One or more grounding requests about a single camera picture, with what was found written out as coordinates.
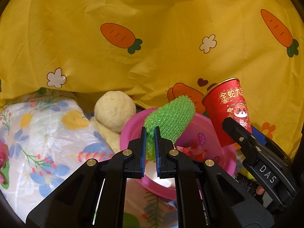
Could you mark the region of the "person's right hand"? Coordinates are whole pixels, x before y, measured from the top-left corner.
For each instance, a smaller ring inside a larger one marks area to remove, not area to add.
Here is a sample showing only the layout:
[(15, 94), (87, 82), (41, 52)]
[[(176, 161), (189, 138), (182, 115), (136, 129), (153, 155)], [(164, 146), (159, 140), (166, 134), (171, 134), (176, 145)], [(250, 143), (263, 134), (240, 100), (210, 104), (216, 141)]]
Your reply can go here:
[(257, 195), (263, 195), (265, 192), (265, 189), (262, 186), (258, 186), (256, 190)]

